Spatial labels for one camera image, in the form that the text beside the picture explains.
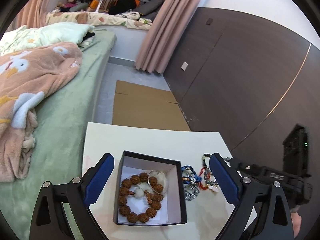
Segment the person's right hand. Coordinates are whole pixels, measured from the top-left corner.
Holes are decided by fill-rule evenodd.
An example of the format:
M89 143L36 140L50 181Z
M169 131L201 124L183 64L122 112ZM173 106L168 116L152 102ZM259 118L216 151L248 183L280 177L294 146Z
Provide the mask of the person's right hand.
M294 237L296 238L300 232L302 217L297 212L292 212L291 220L292 220L292 226L293 226L293 234L294 234Z

